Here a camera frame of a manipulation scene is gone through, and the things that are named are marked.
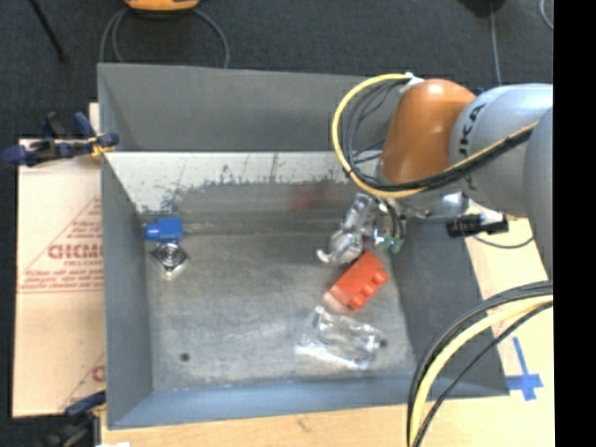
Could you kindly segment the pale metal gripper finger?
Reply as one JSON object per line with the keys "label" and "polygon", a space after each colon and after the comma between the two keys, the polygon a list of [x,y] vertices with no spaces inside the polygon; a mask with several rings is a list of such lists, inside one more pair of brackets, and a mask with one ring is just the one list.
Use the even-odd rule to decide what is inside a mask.
{"label": "pale metal gripper finger", "polygon": [[358,259],[363,251],[360,241],[340,241],[332,253],[332,264],[340,266]]}
{"label": "pale metal gripper finger", "polygon": [[345,244],[348,242],[348,233],[338,230],[330,237],[328,249],[318,249],[316,255],[323,263],[342,263],[344,261]]}

